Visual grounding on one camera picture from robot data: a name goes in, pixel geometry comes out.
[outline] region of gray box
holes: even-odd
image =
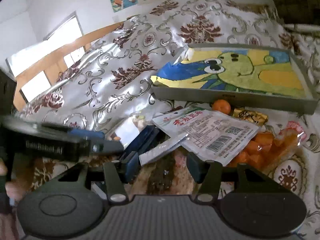
[[[284,110],[290,112],[298,112],[300,114],[313,114],[318,101],[319,95],[316,93],[313,85],[309,81],[307,69],[300,60],[289,50],[276,49],[270,47],[243,45],[243,44],[195,44],[189,48],[226,48],[226,49],[260,49],[269,51],[281,51],[288,53],[292,68],[293,63],[298,69],[294,69],[298,78],[306,92],[306,98],[292,98],[281,95],[267,95],[258,93],[210,90],[210,89],[193,89],[193,88],[170,88],[166,86],[152,85],[153,92],[157,99],[178,100],[178,101],[194,101],[203,103],[212,103],[218,99],[227,100],[231,105],[236,107],[250,106],[258,108],[271,108],[276,110]]]

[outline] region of white snack packet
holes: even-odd
[[[190,106],[153,119],[170,137],[185,131],[189,140],[182,146],[203,161],[214,160],[226,166],[256,135],[259,127],[218,111]]]

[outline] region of silver screw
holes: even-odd
[[[209,194],[200,194],[198,196],[198,200],[201,202],[210,202],[213,200],[213,196],[211,196]]]
[[[96,152],[98,151],[98,146],[97,146],[97,145],[94,145],[94,146],[92,147],[92,151],[96,153]]]
[[[120,202],[123,202],[126,200],[126,196],[125,195],[122,195],[122,194],[114,194],[110,197],[110,200],[112,202],[117,202],[117,203],[120,203]]]

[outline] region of box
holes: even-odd
[[[319,100],[307,69],[288,50],[242,44],[190,45],[181,63],[151,76],[157,99],[313,114]]]

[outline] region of ribbed gray surface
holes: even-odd
[[[215,210],[188,196],[136,196],[125,206],[112,207],[94,230],[74,240],[245,240],[228,228]],[[283,238],[298,240],[297,236]],[[38,240],[27,237],[26,240]]]

